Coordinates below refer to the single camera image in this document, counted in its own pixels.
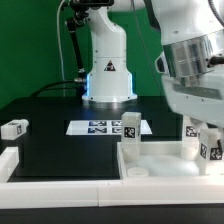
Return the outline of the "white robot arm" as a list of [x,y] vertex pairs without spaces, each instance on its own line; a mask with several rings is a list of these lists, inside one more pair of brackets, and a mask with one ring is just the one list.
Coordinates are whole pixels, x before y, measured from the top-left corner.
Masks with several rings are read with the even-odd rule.
[[91,29],[93,67],[85,78],[85,103],[122,105],[137,98],[126,68],[125,31],[110,11],[146,8],[161,33],[157,71],[171,110],[213,124],[220,138],[208,158],[224,157],[224,0],[69,0],[72,23]]

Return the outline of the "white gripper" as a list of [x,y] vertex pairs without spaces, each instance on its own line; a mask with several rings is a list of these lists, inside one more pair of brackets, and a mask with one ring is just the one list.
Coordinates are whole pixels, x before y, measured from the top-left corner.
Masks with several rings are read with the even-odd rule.
[[[224,129],[224,65],[199,77],[199,85],[184,87],[169,76],[164,53],[156,59],[165,97],[170,109]],[[223,160],[223,132],[217,131],[217,160]]]

